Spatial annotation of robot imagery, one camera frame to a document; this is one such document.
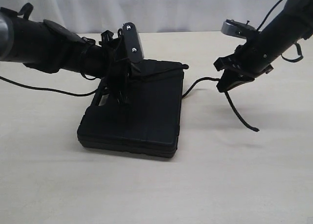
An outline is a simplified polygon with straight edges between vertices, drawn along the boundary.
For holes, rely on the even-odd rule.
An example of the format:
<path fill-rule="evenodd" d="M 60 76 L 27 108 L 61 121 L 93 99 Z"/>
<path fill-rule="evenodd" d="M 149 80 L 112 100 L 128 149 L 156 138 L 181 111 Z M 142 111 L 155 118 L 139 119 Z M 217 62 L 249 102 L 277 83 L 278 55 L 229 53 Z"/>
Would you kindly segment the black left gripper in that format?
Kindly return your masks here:
<path fill-rule="evenodd" d="M 108 87 L 113 87 L 112 91 L 120 105 L 130 105 L 129 80 L 151 77 L 151 63 L 132 63 L 128 59 L 122 30 L 117 31 L 117 37 L 110 30 L 102 32 L 99 47 L 101 59 L 97 77 L 105 80 Z"/>

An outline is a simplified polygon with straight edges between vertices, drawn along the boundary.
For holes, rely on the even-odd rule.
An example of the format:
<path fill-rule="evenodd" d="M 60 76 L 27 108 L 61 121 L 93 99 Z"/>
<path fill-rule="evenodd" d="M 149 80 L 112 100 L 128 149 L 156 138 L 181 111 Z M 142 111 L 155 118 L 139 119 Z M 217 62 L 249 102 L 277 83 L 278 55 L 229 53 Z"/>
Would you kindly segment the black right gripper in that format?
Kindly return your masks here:
<path fill-rule="evenodd" d="M 216 87 L 219 92 L 230 91 L 240 85 L 254 81 L 254 78 L 234 71 L 245 71 L 251 75 L 268 74 L 273 70 L 267 57 L 254 47 L 238 45 L 234 55 L 219 57 L 214 63 L 217 71 L 224 70 Z"/>

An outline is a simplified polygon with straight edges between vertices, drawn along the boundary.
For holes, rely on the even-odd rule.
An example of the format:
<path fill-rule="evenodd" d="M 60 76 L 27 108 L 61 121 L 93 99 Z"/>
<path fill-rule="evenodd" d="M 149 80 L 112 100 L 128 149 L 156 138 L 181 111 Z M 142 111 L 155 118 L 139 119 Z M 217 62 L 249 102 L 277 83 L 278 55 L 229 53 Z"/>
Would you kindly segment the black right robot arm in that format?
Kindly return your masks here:
<path fill-rule="evenodd" d="M 233 54 L 214 62 L 216 70 L 223 71 L 217 89 L 227 92 L 271 72 L 274 60 L 300 39 L 312 36 L 313 0 L 287 0 L 283 10 L 262 31 L 248 24 L 225 20 L 221 32 L 246 40 Z"/>

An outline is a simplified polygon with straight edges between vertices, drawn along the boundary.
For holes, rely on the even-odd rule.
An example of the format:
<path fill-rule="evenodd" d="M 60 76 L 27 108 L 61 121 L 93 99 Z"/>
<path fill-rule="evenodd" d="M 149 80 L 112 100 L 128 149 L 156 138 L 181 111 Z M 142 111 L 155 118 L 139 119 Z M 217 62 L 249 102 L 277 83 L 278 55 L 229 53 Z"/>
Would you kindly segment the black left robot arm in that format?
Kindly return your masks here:
<path fill-rule="evenodd" d="M 0 60 L 22 63 L 48 74 L 59 70 L 79 73 L 84 79 L 102 79 L 119 103 L 128 102 L 128 85 L 140 73 L 144 60 L 140 36 L 132 22 L 117 33 L 106 30 L 100 41 L 81 37 L 62 25 L 44 19 L 30 20 L 34 7 L 26 3 L 19 11 L 0 9 Z"/>

